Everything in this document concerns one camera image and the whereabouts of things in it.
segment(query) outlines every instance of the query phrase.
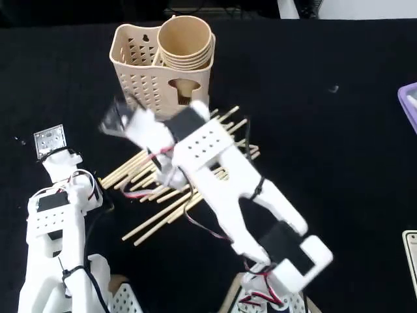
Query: paper cup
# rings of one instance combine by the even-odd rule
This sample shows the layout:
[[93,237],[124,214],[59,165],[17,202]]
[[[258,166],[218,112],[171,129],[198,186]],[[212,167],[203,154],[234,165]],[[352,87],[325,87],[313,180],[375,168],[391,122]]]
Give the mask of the paper cup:
[[158,36],[162,57],[191,60],[209,50],[210,26],[195,16],[179,16],[162,24]]
[[162,55],[162,59],[168,67],[175,68],[177,70],[196,70],[199,68],[204,68],[205,65],[210,62],[211,56],[213,54],[214,43],[211,42],[209,47],[210,49],[206,52],[205,55],[202,55],[197,59],[194,58],[192,61],[176,60],[169,58],[166,55]]
[[211,58],[213,45],[214,45],[214,42],[213,42],[213,40],[211,40],[210,44],[207,46],[207,48],[202,53],[200,53],[199,55],[196,55],[194,57],[191,57],[189,59],[177,59],[177,58],[171,57],[169,55],[163,55],[163,58],[170,63],[175,63],[175,64],[179,64],[179,65],[195,64],[195,63],[198,63],[202,60],[207,60],[207,59]]

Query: perforated plastic plate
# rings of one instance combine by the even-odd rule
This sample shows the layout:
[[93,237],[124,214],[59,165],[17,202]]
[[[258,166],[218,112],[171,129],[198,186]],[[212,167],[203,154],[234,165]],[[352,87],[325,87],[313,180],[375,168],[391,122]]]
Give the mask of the perforated plastic plate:
[[233,144],[219,121],[212,119],[175,145],[173,164],[196,171]]
[[129,284],[121,284],[113,298],[112,313],[143,313]]

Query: perforated basket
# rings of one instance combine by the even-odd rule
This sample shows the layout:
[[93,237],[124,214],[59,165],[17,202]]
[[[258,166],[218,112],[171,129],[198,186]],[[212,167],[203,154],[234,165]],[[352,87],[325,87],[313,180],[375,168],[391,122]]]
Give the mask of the perforated basket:
[[158,30],[159,27],[119,26],[109,56],[124,94],[135,95],[160,119],[167,119],[185,107],[177,88],[169,84],[173,80],[182,78],[197,82],[199,87],[192,91],[191,100],[209,103],[209,80],[216,39],[212,35],[213,54],[206,68],[181,71],[164,66],[158,51]]

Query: pile of chopsticks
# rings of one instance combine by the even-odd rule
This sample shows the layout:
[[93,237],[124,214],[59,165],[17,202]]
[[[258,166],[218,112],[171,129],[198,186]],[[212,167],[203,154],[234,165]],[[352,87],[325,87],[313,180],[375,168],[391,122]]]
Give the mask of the pile of chopsticks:
[[[247,119],[243,119],[237,124],[234,124],[234,122],[224,123],[225,120],[228,119],[237,110],[239,110],[239,107],[235,106],[234,108],[229,110],[226,114],[217,115],[218,110],[215,109],[213,112],[211,112],[210,116],[213,119],[219,120],[219,122],[222,123],[224,129],[226,129],[227,132],[232,137],[234,137],[233,133],[235,133],[240,127],[244,126],[248,122]],[[236,142],[235,145],[244,150],[246,146],[245,139]],[[260,155],[259,147],[256,145],[249,145],[249,148],[250,148],[251,159],[252,160],[256,159]],[[128,160],[126,163],[124,163],[122,166],[117,168],[115,171],[111,172],[107,177],[101,180],[101,184],[103,188],[109,189],[113,187],[114,189],[120,189],[120,187],[125,186],[127,183],[130,183],[134,185],[130,187],[129,190],[135,191],[139,188],[146,188],[149,185],[155,183],[156,166],[151,160],[144,163],[144,160],[147,159],[147,156],[148,154],[146,151],[141,151],[140,153],[132,157],[130,160]],[[214,168],[212,172],[218,179],[227,180],[229,178],[229,174],[227,173],[227,170],[225,170],[221,166],[218,168]],[[178,217],[180,217],[183,214],[185,206],[186,206],[186,210],[188,211],[192,207],[197,205],[203,199],[202,195],[198,192],[198,189],[194,188],[194,192],[191,192],[189,185],[184,186],[181,190],[175,190],[170,187],[159,186],[156,188],[155,193],[142,197],[140,199],[140,202],[156,200],[157,203],[162,203],[175,197],[178,194],[183,194],[183,193],[185,194],[181,196],[179,199],[175,200],[172,204],[168,205],[165,209],[162,209],[153,217],[151,217],[150,219],[148,219],[147,221],[145,221],[144,223],[140,224],[138,227],[134,228],[132,231],[127,233],[125,236],[123,236],[122,240],[125,241],[133,237],[138,232],[140,232],[147,226],[151,225],[153,222],[156,222],[158,219],[162,218],[164,215],[167,215],[166,217],[161,219],[161,221],[159,221],[155,226],[153,226],[149,231],[147,231],[138,240],[134,242],[135,246],[140,245],[144,240],[149,238],[152,234],[158,231],[162,226],[176,221],[176,219],[178,219]]]

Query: cable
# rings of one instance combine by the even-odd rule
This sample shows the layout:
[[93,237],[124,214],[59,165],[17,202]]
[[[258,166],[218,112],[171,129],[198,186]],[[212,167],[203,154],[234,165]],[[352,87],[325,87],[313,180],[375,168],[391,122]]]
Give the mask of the cable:
[[189,15],[189,14],[193,14],[193,13],[197,13],[198,11],[200,11],[203,7],[204,4],[206,3],[206,0],[202,0],[201,4],[199,7],[197,7],[195,10],[193,11],[189,11],[189,12],[181,12],[181,11],[176,11],[173,10],[171,7],[167,6],[167,9],[170,10],[171,12],[174,12],[176,14],[181,14],[181,15]]
[[53,189],[57,189],[57,190],[59,190],[59,189],[63,189],[63,190],[65,190],[66,191],[66,189],[65,189],[65,187],[64,186],[51,186],[51,187],[46,187],[46,188],[42,188],[42,189],[40,189],[40,190],[38,190],[38,191],[36,191],[29,199],[31,199],[31,198],[34,198],[34,197],[36,197],[37,195],[39,195],[39,194],[41,194],[41,193],[43,193],[43,192],[45,192],[45,191],[48,191],[48,190],[53,190]]
[[194,197],[194,186],[191,184],[191,181],[190,181],[190,178],[188,178],[188,176],[185,174],[185,172],[184,172],[184,170],[182,169],[182,168],[180,168],[180,167],[178,167],[178,169],[182,172],[182,174],[184,175],[184,177],[185,177],[185,179],[187,180],[187,183],[188,183],[188,185],[190,186],[190,190],[191,190],[191,194],[190,194],[190,197],[188,198],[188,200],[187,200],[187,202],[184,204],[184,211],[183,211],[183,214],[184,214],[184,216],[188,219],[188,221],[190,221],[192,224],[194,224],[194,225],[196,225],[196,226],[198,226],[198,227],[200,227],[200,228],[203,228],[205,231],[207,231],[207,232],[209,232],[209,233],[211,233],[213,236],[215,236],[215,238],[218,238],[218,239],[225,239],[225,240],[228,240],[228,241],[232,241],[228,236],[226,236],[226,235],[224,235],[224,236],[222,236],[222,235],[219,235],[218,233],[216,233],[216,232],[214,232],[214,231],[212,231],[212,230],[210,230],[210,229],[208,229],[206,226],[204,226],[204,225],[202,225],[202,224],[200,224],[200,223],[198,223],[196,220],[194,220],[188,213],[187,213],[187,206],[190,204],[190,202],[192,201],[192,198]]
[[76,153],[75,150],[73,148],[68,148],[68,147],[61,147],[61,148],[56,148],[55,150],[52,150],[48,153],[46,153],[44,156],[42,156],[39,160],[37,160],[37,162],[39,163],[43,163],[45,162],[45,160],[47,158],[49,158],[50,156],[54,155],[55,153],[64,151],[64,150],[68,150],[69,152],[71,152],[72,154]]
[[107,304],[103,299],[103,295],[100,291],[100,286],[97,283],[97,280],[95,279],[95,277],[93,276],[93,274],[90,272],[90,270],[86,269],[84,266],[79,265],[76,266],[75,268],[71,269],[71,270],[63,270],[63,282],[65,284],[65,280],[71,276],[73,273],[75,273],[76,271],[78,271],[79,269],[83,269],[85,271],[85,274],[87,274],[88,278],[90,278],[91,284],[93,284],[94,290],[96,291],[97,297],[98,297],[98,301],[100,302],[103,310],[105,313],[110,313],[109,309],[107,308]]
[[282,301],[277,297],[277,295],[275,294],[274,290],[271,288],[271,286],[268,283],[268,275],[263,275],[265,284],[266,284],[266,288],[268,289],[269,294],[271,295],[271,297],[273,298],[273,300],[276,302],[276,304],[278,305],[283,305]]
[[246,270],[248,273],[252,274],[252,275],[267,275],[267,274],[269,274],[269,273],[271,272],[271,270],[273,270],[273,269],[275,268],[275,266],[276,266],[276,263],[271,263],[269,266],[264,267],[264,268],[263,268],[263,269],[261,269],[259,272],[253,272],[253,271],[251,271],[251,269],[250,269],[250,267],[249,267],[249,265],[248,265],[248,260],[247,260],[247,258],[246,258],[245,256],[242,256],[242,257],[243,257],[243,264],[244,264],[244,266],[245,266],[245,270]]
[[[143,165],[145,165],[147,162],[149,162],[150,160],[152,160],[154,157],[158,156],[158,155],[162,155],[162,154],[166,154],[168,151],[172,150],[174,148],[174,146],[172,145],[171,147],[165,147],[162,148],[159,152],[157,153],[152,153],[150,155],[148,155],[146,157],[145,160],[143,160],[142,162],[139,163],[139,165],[136,168],[140,168]],[[129,199],[139,199],[142,197],[147,196],[148,194],[152,194],[155,190],[152,189],[146,189],[146,190],[139,190],[139,191],[133,191],[133,192],[126,192],[124,191],[126,186],[129,184],[130,179],[133,178],[134,176],[136,176],[137,172],[134,171],[131,174],[129,174],[129,176],[126,178],[126,182],[125,184],[123,184],[123,186],[120,187],[120,191],[122,192],[123,196],[125,196],[126,198]]]
[[246,118],[246,129],[245,129],[245,152],[246,158],[248,159],[249,163],[252,164],[252,158],[250,155],[250,147],[249,147],[249,138],[250,138],[250,118]]
[[68,183],[69,184],[72,183],[72,179],[74,178],[74,174],[79,172],[79,171],[82,172],[82,173],[86,173],[91,178],[92,189],[91,189],[91,193],[90,193],[89,197],[87,198],[88,200],[90,200],[92,198],[92,196],[94,196],[94,192],[96,191],[96,179],[94,178],[92,173],[90,173],[89,171],[84,170],[82,168],[78,168],[78,169],[76,169],[75,171],[72,172],[70,178],[68,179]]
[[100,213],[98,213],[94,220],[91,222],[89,229],[87,230],[87,233],[85,234],[85,243],[84,243],[84,266],[89,266],[89,260],[88,260],[88,252],[87,247],[90,240],[90,236],[93,233],[94,227],[96,226],[96,223],[106,214],[111,212],[114,209],[114,205],[112,204],[112,207],[109,209],[103,210]]
[[304,308],[306,309],[306,313],[308,313],[307,295],[305,291],[302,292],[302,299],[304,301]]

